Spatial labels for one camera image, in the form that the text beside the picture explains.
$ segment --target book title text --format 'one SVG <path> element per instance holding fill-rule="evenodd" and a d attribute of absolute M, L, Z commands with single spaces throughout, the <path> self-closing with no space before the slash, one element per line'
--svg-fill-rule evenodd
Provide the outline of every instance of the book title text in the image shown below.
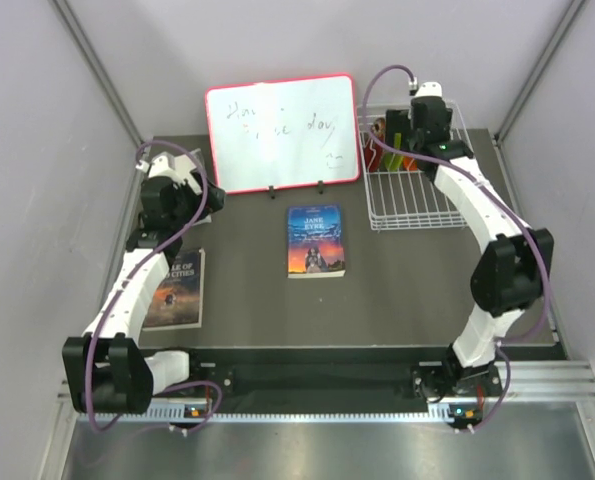
<path fill-rule="evenodd" d="M 306 230 L 323 230 L 324 219 L 322 217 L 307 218 L 304 222 L 304 228 Z"/>
<path fill-rule="evenodd" d="M 190 277 L 195 274 L 195 267 L 192 263 L 175 264 L 167 275 L 171 278 Z"/>

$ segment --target white wall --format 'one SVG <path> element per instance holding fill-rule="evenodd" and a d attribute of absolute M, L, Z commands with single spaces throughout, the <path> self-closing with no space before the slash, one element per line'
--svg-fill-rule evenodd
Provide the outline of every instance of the white wall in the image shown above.
<path fill-rule="evenodd" d="M 70 0 L 144 138 L 205 133 L 214 85 L 382 67 L 438 80 L 499 128 L 568 0 Z M 375 99 L 406 94 L 385 79 Z"/>
<path fill-rule="evenodd" d="M 133 147 L 46 0 L 0 2 L 0 479 L 34 478 Z"/>
<path fill-rule="evenodd" d="M 595 371 L 595 1 L 505 142 L 528 219 L 555 236 L 553 283 L 570 347 Z"/>

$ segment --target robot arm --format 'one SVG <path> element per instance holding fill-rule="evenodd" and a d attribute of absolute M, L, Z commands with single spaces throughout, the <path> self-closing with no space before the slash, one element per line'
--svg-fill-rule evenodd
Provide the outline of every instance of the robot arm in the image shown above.
<path fill-rule="evenodd" d="M 121 271 L 101 311 L 83 336 L 69 338 L 62 350 L 73 406 L 79 412 L 86 411 L 84 370 L 92 333 L 109 308 L 112 310 L 95 349 L 92 378 L 95 411 L 144 413 L 153 395 L 190 376 L 186 352 L 167 350 L 144 359 L 138 348 L 153 295 L 170 271 L 181 240 L 153 255 L 130 281 L 127 276 L 195 214 L 202 194 L 198 174 L 185 155 L 162 154 L 150 165 L 141 163 L 137 168 L 147 172 L 141 186 L 140 226 L 126 243 Z M 222 208 L 225 197 L 210 182 L 208 189 L 206 207 L 199 217 L 202 221 L 210 221 L 209 214 Z"/>
<path fill-rule="evenodd" d="M 473 152 L 462 140 L 451 138 L 451 119 L 452 111 L 442 99 L 441 86 L 436 82 L 424 83 L 411 102 L 410 150 L 448 161 L 477 180 L 473 183 L 445 165 L 418 162 L 435 187 L 462 214 L 482 253 L 471 277 L 475 306 L 443 362 L 448 383 L 454 385 L 488 371 L 495 360 L 495 339 L 504 337 L 541 297 L 542 285 L 534 256 L 520 229 L 482 192 L 480 187 L 484 186 L 501 201 L 479 169 Z M 525 222 L 522 224 L 550 270 L 552 236 L 546 229 L 534 231 Z"/>

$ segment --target red whiteboard frame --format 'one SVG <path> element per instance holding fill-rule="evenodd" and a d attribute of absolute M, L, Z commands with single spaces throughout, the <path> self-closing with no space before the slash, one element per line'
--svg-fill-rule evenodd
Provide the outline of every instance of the red whiteboard frame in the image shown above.
<path fill-rule="evenodd" d="M 263 83 L 290 83 L 290 82 L 301 82 L 304 80 L 317 80 L 321 78 L 335 78 L 335 77 L 346 77 L 350 80 L 350 87 L 353 93 L 353 112 L 355 117 L 355 148 L 357 149 L 357 175 L 353 178 L 343 179 L 343 180 L 335 180 L 332 182 L 326 182 L 324 185 L 335 185 L 338 183 L 351 183 L 356 182 L 359 177 L 361 176 L 361 150 L 360 150 L 360 137 L 359 137 L 359 121 L 357 119 L 357 104 L 355 101 L 355 80 L 353 77 L 350 76 L 348 73 L 332 73 L 327 75 L 314 75 L 310 77 L 297 77 L 297 78 L 287 78 L 287 79 L 280 79 L 280 80 L 270 80 L 264 81 Z M 213 136 L 212 136 L 212 122 L 210 121 L 210 110 L 208 109 L 208 94 L 213 90 L 223 90 L 228 88 L 238 88 L 238 87 L 249 87 L 251 85 L 256 85 L 260 82 L 248 82 L 248 83 L 238 83 L 233 85 L 220 85 L 217 87 L 211 87 L 206 90 L 204 94 L 204 104 L 206 105 L 206 119 L 208 120 L 208 138 L 210 139 L 210 149 L 212 152 L 213 158 L 213 173 L 215 174 L 215 183 L 219 186 L 219 173 L 217 172 L 217 158 L 215 156 L 215 145 L 213 144 Z M 295 184 L 295 185 L 285 185 L 283 187 L 275 187 L 275 190 L 287 190 L 289 188 L 303 188 L 303 187 L 313 187 L 316 186 L 317 183 L 302 183 L 302 184 Z M 267 192 L 268 188 L 253 188 L 247 190 L 236 190 L 233 192 L 228 192 L 228 195 L 238 195 L 240 193 L 254 193 L 254 192 Z"/>

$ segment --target book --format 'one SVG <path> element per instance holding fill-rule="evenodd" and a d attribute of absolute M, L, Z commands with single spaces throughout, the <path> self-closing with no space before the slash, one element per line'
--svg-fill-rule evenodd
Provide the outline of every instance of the book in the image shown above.
<path fill-rule="evenodd" d="M 342 277 L 346 260 L 339 205 L 288 209 L 288 278 Z"/>
<path fill-rule="evenodd" d="M 205 254 L 182 250 L 155 291 L 142 330 L 199 328 L 203 310 Z"/>

